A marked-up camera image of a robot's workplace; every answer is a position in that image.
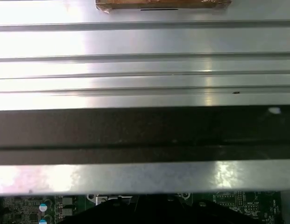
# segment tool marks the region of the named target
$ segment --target electronic component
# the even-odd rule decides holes
[[[44,216],[40,221],[39,224],[52,224],[52,217],[50,215]]]
[[[63,204],[63,206],[73,205],[73,199],[72,199],[72,197],[63,197],[62,204]]]
[[[73,209],[68,209],[68,208],[62,209],[62,215],[63,216],[72,216],[73,215]]]
[[[29,215],[30,221],[38,221],[38,214],[37,213],[32,213]]]

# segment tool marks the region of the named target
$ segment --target green circuit board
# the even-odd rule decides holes
[[[191,205],[199,199],[229,207],[265,224],[283,224],[280,192],[190,194],[184,202]],[[57,224],[95,206],[85,195],[5,197],[2,205],[10,210],[4,215],[2,224]]]

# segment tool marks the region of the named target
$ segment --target metal surface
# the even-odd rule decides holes
[[[0,166],[0,194],[288,189],[290,160]]]
[[[0,110],[277,104],[290,105],[290,0],[110,14],[0,1]]]
[[[110,14],[96,10],[94,0],[0,1],[0,194],[290,189],[290,160],[223,161],[290,158],[290,145],[277,155],[290,142],[290,109],[276,117],[267,106],[195,108],[179,117],[112,110],[220,105],[290,105],[290,0]],[[173,149],[91,152],[94,145],[135,147],[150,139],[187,143],[192,157],[179,161],[195,161],[193,144],[210,136],[213,154],[201,162],[125,164],[177,161]],[[233,148],[239,140],[268,139],[276,145],[253,148],[253,156]],[[217,150],[222,142],[232,143],[234,154]]]

